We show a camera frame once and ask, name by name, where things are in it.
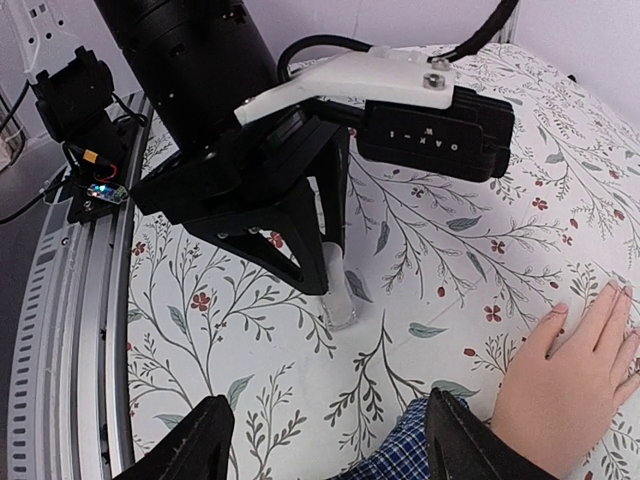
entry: finger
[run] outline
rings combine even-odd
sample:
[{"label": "finger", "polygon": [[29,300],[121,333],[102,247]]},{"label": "finger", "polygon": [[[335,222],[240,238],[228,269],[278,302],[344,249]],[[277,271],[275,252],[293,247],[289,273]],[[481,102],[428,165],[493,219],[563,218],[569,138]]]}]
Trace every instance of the finger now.
[{"label": "finger", "polygon": [[611,363],[618,355],[618,350],[620,350],[620,346],[624,341],[624,330],[627,327],[627,320],[629,320],[632,296],[633,290],[630,287],[625,287],[622,293],[618,295],[611,311],[611,316],[604,330],[602,330],[595,348],[596,353],[602,355],[606,361]]},{"label": "finger", "polygon": [[627,370],[638,351],[638,347],[640,347],[640,335],[638,335],[637,331],[634,331],[620,347],[618,356],[611,368],[611,382],[614,387],[620,385],[627,378]]},{"label": "finger", "polygon": [[578,344],[580,347],[587,347],[591,350],[598,343],[602,329],[609,320],[611,308],[618,295],[618,282],[612,280],[602,289],[600,295],[584,317],[580,326],[567,343]]},{"label": "finger", "polygon": [[531,355],[532,357],[546,357],[553,346],[554,340],[560,334],[568,313],[569,307],[564,303],[559,303],[553,307],[551,312],[538,322],[538,325],[520,349],[520,354]]},{"label": "finger", "polygon": [[629,380],[618,387],[613,396],[613,406],[618,410],[640,388],[640,374],[634,373]]}]

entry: black cylindrical motor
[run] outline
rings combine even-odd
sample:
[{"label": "black cylindrical motor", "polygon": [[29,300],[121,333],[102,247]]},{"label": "black cylindrical motor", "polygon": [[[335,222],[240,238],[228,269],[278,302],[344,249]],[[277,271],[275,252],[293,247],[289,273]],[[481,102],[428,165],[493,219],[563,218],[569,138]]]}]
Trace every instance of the black cylindrical motor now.
[{"label": "black cylindrical motor", "polygon": [[237,127],[233,110],[277,84],[273,58],[242,1],[95,1],[186,155]]}]

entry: transparent object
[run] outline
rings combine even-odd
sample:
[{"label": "transparent object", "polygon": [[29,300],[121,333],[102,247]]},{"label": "transparent object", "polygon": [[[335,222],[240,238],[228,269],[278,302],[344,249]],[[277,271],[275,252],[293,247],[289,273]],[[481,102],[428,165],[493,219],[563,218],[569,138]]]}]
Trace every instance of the transparent object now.
[{"label": "transparent object", "polygon": [[356,310],[347,289],[342,248],[336,243],[322,245],[329,280],[329,291],[320,297],[327,328],[341,330],[357,321]]}]

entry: screw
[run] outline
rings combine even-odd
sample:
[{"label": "screw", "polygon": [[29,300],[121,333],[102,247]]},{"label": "screw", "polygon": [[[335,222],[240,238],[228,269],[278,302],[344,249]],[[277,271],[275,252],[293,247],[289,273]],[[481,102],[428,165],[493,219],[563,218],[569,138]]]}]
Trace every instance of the screw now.
[{"label": "screw", "polygon": [[431,90],[444,90],[447,86],[446,79],[437,73],[428,73],[424,76],[423,82],[424,88],[430,88]]},{"label": "screw", "polygon": [[451,62],[446,58],[434,58],[431,62],[431,68],[440,72],[448,72],[451,70]]}]

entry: floral fabric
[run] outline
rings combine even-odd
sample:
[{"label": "floral fabric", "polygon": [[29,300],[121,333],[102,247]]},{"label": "floral fabric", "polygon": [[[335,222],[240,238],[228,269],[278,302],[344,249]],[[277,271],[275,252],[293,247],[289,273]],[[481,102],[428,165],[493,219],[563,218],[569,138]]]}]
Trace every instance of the floral fabric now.
[{"label": "floral fabric", "polygon": [[[378,448],[432,386],[490,421],[509,362],[555,302],[571,304],[561,342],[609,278],[640,285],[637,131],[519,47],[491,45],[456,69],[461,85],[514,105],[509,172],[476,185],[369,162],[354,144],[346,266],[360,321],[349,329],[330,333],[316,299],[137,214],[138,457],[202,397],[225,394],[236,416],[229,478],[329,478]],[[176,149],[157,120],[153,135],[145,171]],[[640,478],[640,396],[571,478]]]}]

